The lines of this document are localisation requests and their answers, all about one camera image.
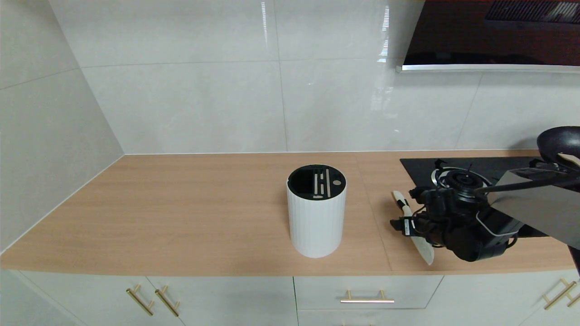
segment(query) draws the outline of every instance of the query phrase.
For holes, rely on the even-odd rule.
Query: knife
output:
[[[393,191],[393,198],[395,199],[395,202],[397,202],[397,206],[403,211],[403,216],[413,215],[409,202],[400,191]],[[415,244],[421,257],[423,257],[428,265],[431,265],[435,260],[435,250],[433,249],[433,246],[422,237],[411,237],[411,240]]]

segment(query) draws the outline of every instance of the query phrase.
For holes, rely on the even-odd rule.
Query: gold drawer handle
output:
[[[137,286],[135,287],[135,289],[132,288],[128,288],[126,290],[127,294],[129,294],[129,296],[131,298],[133,298],[133,300],[135,300],[135,302],[137,302],[137,304],[143,308],[143,310],[145,310],[145,312],[149,315],[149,316],[153,316],[153,311],[151,310],[151,307],[153,307],[153,303],[154,301],[151,300],[151,302],[149,303],[148,306],[145,305],[145,303],[143,303],[143,301],[141,301],[141,299],[139,299],[137,297],[137,292],[139,291],[139,289],[141,288],[141,284],[137,284]]]
[[[177,308],[179,307],[179,301],[177,301],[175,303],[175,305],[172,305],[171,303],[169,303],[169,300],[167,300],[167,298],[165,297],[165,291],[167,291],[167,285],[163,287],[163,289],[159,290],[159,289],[155,289],[155,294],[157,294],[157,296],[161,299],[161,301],[163,301],[163,303],[167,306],[167,309],[171,310],[171,312],[173,313],[173,315],[175,317],[179,317],[179,313],[177,312]]]
[[[383,290],[380,290],[379,293],[380,298],[353,299],[350,290],[348,290],[346,291],[346,298],[342,298],[340,303],[395,303],[395,300],[385,298],[385,292]]]
[[[566,287],[562,291],[560,291],[560,293],[558,293],[554,299],[552,300],[548,299],[548,297],[545,294],[542,296],[544,300],[546,300],[547,302],[547,305],[544,306],[545,310],[548,310],[551,307],[553,307],[558,301],[560,301],[565,296],[567,296],[570,300],[572,300],[572,296],[570,296],[569,292],[576,286],[576,282],[574,281],[572,283],[568,283],[563,278],[560,279],[560,282],[562,282]]]
[[[572,301],[568,302],[566,306],[572,308],[572,306],[575,305],[578,301],[580,301],[580,294],[577,295],[576,298],[572,299]]]

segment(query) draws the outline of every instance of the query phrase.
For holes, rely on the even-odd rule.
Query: white cabinet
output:
[[[40,289],[87,326],[183,326],[161,303],[143,276],[102,276],[23,271]],[[153,316],[128,295],[140,285],[136,296],[144,305],[152,300]]]
[[[2,326],[84,325],[17,270],[0,272]]]
[[[296,304],[303,309],[422,309],[433,296],[442,276],[308,276],[295,277]],[[351,298],[380,299],[380,291],[393,303],[341,303]]]
[[[187,326],[297,326],[292,277],[148,277]]]
[[[560,278],[574,280],[578,273],[568,270],[445,276],[425,313],[431,326],[519,325],[545,304],[542,295],[554,288]]]
[[[576,271],[571,271],[571,275],[568,278],[564,278],[567,283],[578,280],[578,273]],[[546,297],[549,300],[555,299],[559,293],[566,289],[566,285],[562,282],[558,282],[557,279],[553,281],[553,288],[547,291]],[[546,301],[540,300],[542,307],[540,307],[533,315],[525,320],[521,326],[548,326],[548,325],[578,325],[580,321],[580,302],[568,306],[571,303],[570,298],[575,299],[580,295],[580,284],[573,287],[568,294],[570,297],[563,296],[558,302],[556,302],[552,307],[545,309]]]
[[[428,326],[424,309],[301,310],[300,326]]]

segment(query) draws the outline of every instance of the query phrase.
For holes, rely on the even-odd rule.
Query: wall tile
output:
[[[536,137],[580,125],[580,75],[485,73],[457,148],[536,148]]]
[[[272,0],[50,0],[81,67],[277,60]]]
[[[281,60],[403,58],[416,0],[275,0]]]
[[[0,246],[123,153],[81,71],[0,90]]]
[[[277,62],[83,72],[127,154],[286,150]]]
[[[283,61],[288,150],[454,148],[481,74],[398,74],[393,66]]]
[[[47,1],[2,1],[0,89],[78,67]]]

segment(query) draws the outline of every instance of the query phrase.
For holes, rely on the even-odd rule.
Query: wooden countertop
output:
[[[389,226],[390,192],[414,187],[406,157],[537,155],[536,151],[127,155],[55,209],[2,256],[6,269],[145,276],[506,273],[574,268],[552,238],[520,239],[468,263],[436,249],[428,266]],[[343,240],[310,259],[290,241],[285,181],[328,164],[347,177]]]

